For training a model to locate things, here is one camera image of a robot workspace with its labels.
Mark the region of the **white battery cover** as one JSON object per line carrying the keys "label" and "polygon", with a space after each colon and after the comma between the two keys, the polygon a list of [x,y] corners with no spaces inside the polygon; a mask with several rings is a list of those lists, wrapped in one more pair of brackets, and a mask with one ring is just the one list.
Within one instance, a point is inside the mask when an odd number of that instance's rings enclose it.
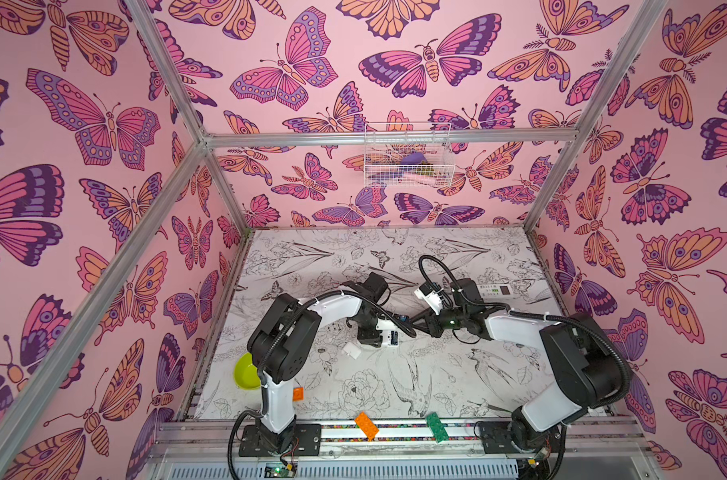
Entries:
{"label": "white battery cover", "polygon": [[348,342],[344,346],[343,352],[345,352],[345,354],[349,355],[353,359],[358,359],[362,354],[361,348],[359,348],[359,346],[353,344],[352,342]]}

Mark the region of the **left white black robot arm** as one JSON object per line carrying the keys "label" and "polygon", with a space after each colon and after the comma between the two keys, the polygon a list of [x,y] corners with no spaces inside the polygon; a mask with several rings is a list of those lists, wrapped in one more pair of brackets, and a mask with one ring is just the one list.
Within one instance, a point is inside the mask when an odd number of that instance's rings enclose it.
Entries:
{"label": "left white black robot arm", "polygon": [[417,336],[405,316],[379,304],[387,292],[385,278],[372,273],[364,282],[348,281],[307,300],[287,293],[274,300],[247,344],[260,380],[262,403],[258,410],[248,409],[237,418],[239,422],[248,417],[256,420],[256,438],[244,438],[241,446],[278,455],[299,442],[294,378],[307,363],[323,327],[351,320],[363,333],[379,339],[386,331]]}

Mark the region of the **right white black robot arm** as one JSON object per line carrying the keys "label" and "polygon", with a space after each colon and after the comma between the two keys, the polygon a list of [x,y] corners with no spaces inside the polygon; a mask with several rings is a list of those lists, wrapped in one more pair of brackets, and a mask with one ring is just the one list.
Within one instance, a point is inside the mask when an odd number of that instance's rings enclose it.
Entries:
{"label": "right white black robot arm", "polygon": [[411,318],[411,324],[425,323],[435,338],[465,330],[481,340],[529,347],[549,362],[553,383],[511,412],[511,449],[536,452],[553,434],[565,437],[565,426],[629,393],[633,371],[593,317],[529,313],[485,301],[475,281],[455,277],[433,255],[421,256],[417,268],[423,284],[415,296],[427,303],[427,310]]}

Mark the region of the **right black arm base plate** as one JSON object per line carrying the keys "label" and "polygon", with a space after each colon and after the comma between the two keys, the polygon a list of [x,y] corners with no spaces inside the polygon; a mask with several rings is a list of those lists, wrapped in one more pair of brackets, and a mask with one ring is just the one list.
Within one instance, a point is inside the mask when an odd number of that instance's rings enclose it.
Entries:
{"label": "right black arm base plate", "polygon": [[473,433],[487,454],[521,454],[536,456],[560,452],[565,440],[565,426],[556,425],[537,431],[523,420],[479,421]]}

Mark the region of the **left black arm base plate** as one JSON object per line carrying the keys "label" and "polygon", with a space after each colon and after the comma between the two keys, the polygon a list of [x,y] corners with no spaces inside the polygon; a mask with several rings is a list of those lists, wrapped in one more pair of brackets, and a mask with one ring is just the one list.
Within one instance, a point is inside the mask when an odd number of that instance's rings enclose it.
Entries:
{"label": "left black arm base plate", "polygon": [[240,457],[320,455],[323,427],[321,424],[291,424],[282,433],[271,432],[262,424],[245,428],[239,447]]}

